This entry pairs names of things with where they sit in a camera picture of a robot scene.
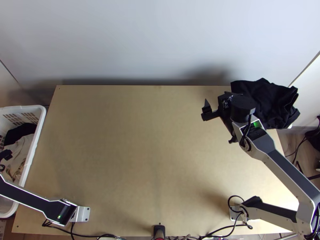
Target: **black cable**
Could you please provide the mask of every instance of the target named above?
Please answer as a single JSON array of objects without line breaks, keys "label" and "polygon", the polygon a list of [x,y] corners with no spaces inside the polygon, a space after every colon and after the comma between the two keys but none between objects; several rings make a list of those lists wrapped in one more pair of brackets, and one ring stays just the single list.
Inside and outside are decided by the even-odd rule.
[{"label": "black cable", "polygon": [[318,233],[319,226],[320,226],[320,207],[319,207],[319,205],[317,205],[316,216],[317,216],[317,222],[316,222],[316,225],[314,226],[313,232],[311,234],[309,234],[309,235],[304,235],[304,237],[306,239],[314,239],[314,237]]},{"label": "black cable", "polygon": [[75,224],[74,222],[71,224],[71,229],[70,229],[70,236],[71,236],[72,240],[74,240],[73,233],[72,233],[74,224]]},{"label": "black cable", "polygon": [[296,147],[296,149],[295,149],[295,151],[294,151],[293,153],[291,153],[291,154],[289,154],[289,155],[286,155],[285,157],[289,157],[289,156],[295,154],[296,151],[298,150],[299,146],[300,146],[305,140],[306,140],[306,137],[304,137],[304,138],[301,140],[301,142],[298,144],[298,147]]},{"label": "black cable", "polygon": [[100,238],[102,238],[102,237],[107,237],[107,238],[119,238],[119,237],[117,237],[116,235],[109,234],[109,233],[102,234],[102,235],[97,235],[97,236],[95,236],[95,235],[82,235],[82,234],[77,234],[77,233],[73,233],[73,232],[71,233],[71,232],[69,232],[69,231],[67,231],[67,230],[64,230],[64,229],[62,229],[62,228],[58,228],[58,227],[55,227],[55,226],[51,226],[51,224],[52,224],[52,222],[50,222],[49,220],[46,219],[46,220],[43,222],[42,226],[43,226],[43,227],[47,227],[47,228],[58,229],[58,230],[60,230],[60,231],[62,231],[62,232],[65,232],[65,233],[68,233],[68,234],[72,235],[72,238],[73,238],[73,236],[78,236],[78,237],[83,237],[83,238],[98,238],[98,239],[100,239]]},{"label": "black cable", "polygon": [[232,207],[230,206],[230,200],[234,197],[240,198],[242,200],[242,202],[244,202],[244,199],[238,195],[232,195],[231,197],[228,198],[228,207],[230,208],[231,211],[236,212],[236,213],[243,213],[243,211],[236,211],[233,210]]},{"label": "black cable", "polygon": [[[315,132],[313,135],[311,135],[309,138],[313,138],[314,136],[316,136],[316,135],[320,132],[320,129],[319,129],[319,127],[320,127],[320,117],[318,118],[318,120],[319,120],[318,126],[317,126],[317,128],[314,130],[314,131],[316,131],[316,130],[318,130],[318,131]],[[296,147],[295,151],[294,151],[293,153],[285,156],[285,157],[289,157],[289,156],[295,154],[294,160],[292,161],[293,164],[294,164],[294,162],[295,162],[295,160],[296,160],[299,147],[300,147],[301,144],[304,143],[306,140],[308,140],[308,139],[307,139],[307,137],[305,136],[305,137],[301,140],[301,142],[298,144],[298,146]]]},{"label": "black cable", "polygon": [[244,130],[244,132],[242,134],[242,138],[239,142],[239,144],[243,147],[244,147],[244,144],[243,144],[244,139],[248,135],[248,132],[250,131],[250,127],[251,127],[251,114],[249,115],[249,118],[248,118],[248,125],[246,126],[246,129]]},{"label": "black cable", "polygon": [[211,233],[208,233],[206,236],[200,236],[200,237],[199,237],[199,240],[202,240],[203,238],[215,236],[215,235],[213,235],[214,233],[219,232],[219,231],[221,231],[221,230],[224,230],[224,229],[226,229],[226,228],[232,228],[231,232],[230,232],[229,234],[225,235],[225,236],[217,236],[217,237],[219,237],[219,238],[226,238],[226,237],[230,236],[230,235],[233,233],[235,227],[246,226],[246,227],[248,227],[249,229],[253,229],[253,227],[252,227],[251,225],[247,224],[247,223],[245,223],[245,224],[238,224],[238,225],[237,225],[237,220],[238,220],[238,218],[240,217],[240,215],[241,215],[241,213],[238,214],[238,216],[236,217],[236,221],[234,222],[234,225],[230,225],[230,226],[226,226],[226,227],[223,227],[223,228],[219,228],[218,230],[215,230],[215,231],[213,231],[213,232],[211,232]]}]

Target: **plywood tabletop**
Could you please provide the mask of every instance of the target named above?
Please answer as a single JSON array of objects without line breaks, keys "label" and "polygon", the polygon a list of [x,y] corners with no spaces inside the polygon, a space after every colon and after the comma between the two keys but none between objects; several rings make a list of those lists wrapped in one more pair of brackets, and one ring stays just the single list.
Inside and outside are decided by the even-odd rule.
[{"label": "plywood tabletop", "polygon": [[[298,201],[217,118],[203,122],[207,98],[217,108],[223,86],[57,86],[25,187],[91,207],[80,234],[203,235],[231,225],[227,199],[259,196],[296,210]],[[275,130],[269,131],[282,152]],[[41,227],[42,213],[19,206],[13,232],[63,234]],[[262,220],[253,230],[286,230]]]}]

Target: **black garment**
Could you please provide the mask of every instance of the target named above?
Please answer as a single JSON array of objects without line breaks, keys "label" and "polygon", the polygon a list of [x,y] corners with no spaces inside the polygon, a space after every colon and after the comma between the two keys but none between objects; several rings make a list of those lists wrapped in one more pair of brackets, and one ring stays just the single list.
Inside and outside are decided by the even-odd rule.
[{"label": "black garment", "polygon": [[24,123],[17,128],[9,130],[6,137],[4,138],[4,146],[14,144],[23,136],[33,134],[36,131],[36,128],[36,124]]},{"label": "black garment", "polygon": [[320,152],[320,130],[308,131],[304,135],[311,145]]},{"label": "black garment", "polygon": [[261,78],[258,81],[234,81],[231,91],[243,93],[257,103],[254,115],[260,119],[266,129],[287,128],[300,115],[293,107],[298,94],[295,87],[287,88]]}]

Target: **wooden floor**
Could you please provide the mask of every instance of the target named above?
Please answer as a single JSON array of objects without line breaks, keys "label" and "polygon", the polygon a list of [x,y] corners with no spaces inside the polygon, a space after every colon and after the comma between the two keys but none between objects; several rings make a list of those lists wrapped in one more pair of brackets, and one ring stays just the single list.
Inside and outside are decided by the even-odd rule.
[{"label": "wooden floor", "polygon": [[[302,134],[288,134],[288,131],[278,131],[279,138],[282,144],[285,155],[291,154],[295,151],[297,145],[303,139]],[[289,160],[293,160],[294,155],[288,157]],[[320,174],[315,170],[315,167],[320,160],[320,152],[315,150],[308,141],[305,141],[299,148],[297,160],[299,161],[303,173],[307,176],[313,176]],[[314,185],[320,189],[320,178],[312,180]],[[15,234],[11,233],[13,225],[13,217],[7,219],[6,230],[4,233],[3,240],[69,240],[70,236],[51,236],[51,235],[37,235],[37,234]],[[279,238],[278,234],[260,234],[260,235],[241,235],[241,236],[230,236],[229,239],[244,239],[244,240],[273,240]],[[143,237],[130,237],[128,240],[150,240],[151,238]]]}]

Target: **white plastic basket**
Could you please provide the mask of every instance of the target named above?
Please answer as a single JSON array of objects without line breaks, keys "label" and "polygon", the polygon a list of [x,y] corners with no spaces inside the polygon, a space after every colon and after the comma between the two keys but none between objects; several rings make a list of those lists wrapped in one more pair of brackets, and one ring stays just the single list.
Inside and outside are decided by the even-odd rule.
[{"label": "white plastic basket", "polygon": [[[0,151],[4,148],[4,138],[8,130],[16,128],[26,122],[37,124],[37,128],[24,163],[24,169],[19,181],[19,186],[23,187],[26,182],[45,116],[46,109],[40,105],[0,108]],[[0,218],[10,217],[15,213],[17,207],[18,203],[0,196]]]}]

